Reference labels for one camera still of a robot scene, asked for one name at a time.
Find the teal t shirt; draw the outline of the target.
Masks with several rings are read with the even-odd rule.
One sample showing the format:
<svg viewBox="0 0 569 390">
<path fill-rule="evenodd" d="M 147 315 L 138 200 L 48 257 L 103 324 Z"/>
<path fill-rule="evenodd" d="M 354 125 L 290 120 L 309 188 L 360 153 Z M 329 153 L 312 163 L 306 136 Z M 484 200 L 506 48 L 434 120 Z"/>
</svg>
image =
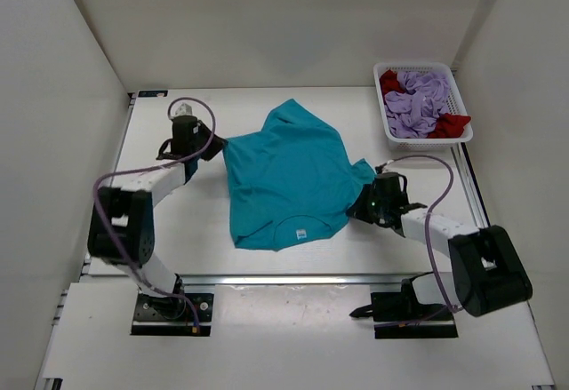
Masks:
<svg viewBox="0 0 569 390">
<path fill-rule="evenodd" d="M 229 232 L 238 249 L 280 251 L 328 239 L 375 172 L 351 162 L 340 134 L 294 99 L 257 132 L 228 139 Z"/>
</svg>

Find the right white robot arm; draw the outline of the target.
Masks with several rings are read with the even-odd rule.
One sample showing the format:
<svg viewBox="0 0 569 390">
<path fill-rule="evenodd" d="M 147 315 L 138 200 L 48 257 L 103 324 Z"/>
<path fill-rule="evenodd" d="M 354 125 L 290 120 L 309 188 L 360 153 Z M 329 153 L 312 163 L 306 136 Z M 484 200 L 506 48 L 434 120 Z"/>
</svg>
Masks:
<svg viewBox="0 0 569 390">
<path fill-rule="evenodd" d="M 406 189 L 405 176 L 378 174 L 347 215 L 425 244 L 430 260 L 436 251 L 449 258 L 449 273 L 432 272 L 435 285 L 444 303 L 474 317 L 532 298 L 533 286 L 505 228 L 480 228 L 438 215 L 423 203 L 411 203 Z"/>
</svg>

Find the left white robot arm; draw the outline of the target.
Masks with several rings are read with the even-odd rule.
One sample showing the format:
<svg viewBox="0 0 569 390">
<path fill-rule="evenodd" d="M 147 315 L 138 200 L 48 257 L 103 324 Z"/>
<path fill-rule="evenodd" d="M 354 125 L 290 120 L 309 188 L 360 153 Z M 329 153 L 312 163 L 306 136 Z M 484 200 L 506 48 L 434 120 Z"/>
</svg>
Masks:
<svg viewBox="0 0 569 390">
<path fill-rule="evenodd" d="M 121 187 L 98 187 L 87 238 L 89 254 L 128 274 L 140 291 L 156 298 L 156 309 L 167 319 L 185 312 L 180 278 L 154 253 L 154 209 L 186 185 L 199 161 L 212 160 L 227 141 L 193 115 L 172 119 L 172 136 L 157 152 L 158 164 L 135 170 Z"/>
</svg>

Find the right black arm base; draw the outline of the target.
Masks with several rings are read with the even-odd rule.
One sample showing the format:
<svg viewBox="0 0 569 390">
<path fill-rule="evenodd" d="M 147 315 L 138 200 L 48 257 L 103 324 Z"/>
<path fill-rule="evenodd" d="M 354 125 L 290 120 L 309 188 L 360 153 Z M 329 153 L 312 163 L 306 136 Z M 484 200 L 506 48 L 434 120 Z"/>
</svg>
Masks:
<svg viewBox="0 0 569 390">
<path fill-rule="evenodd" d="M 349 317 L 372 319 L 375 339 L 457 338 L 449 308 L 439 303 L 422 304 L 413 288 L 415 280 L 404 279 L 397 291 L 372 291 L 370 303 L 357 307 Z"/>
</svg>

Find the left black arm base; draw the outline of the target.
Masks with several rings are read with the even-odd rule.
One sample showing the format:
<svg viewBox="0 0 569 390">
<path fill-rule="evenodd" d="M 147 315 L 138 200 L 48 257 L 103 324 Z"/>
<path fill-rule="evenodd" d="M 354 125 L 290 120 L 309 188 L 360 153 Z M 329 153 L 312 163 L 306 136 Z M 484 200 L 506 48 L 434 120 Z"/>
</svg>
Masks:
<svg viewBox="0 0 569 390">
<path fill-rule="evenodd" d="M 214 294 L 186 292 L 197 313 L 177 298 L 154 298 L 139 292 L 132 315 L 133 336 L 209 337 L 212 331 Z"/>
</svg>

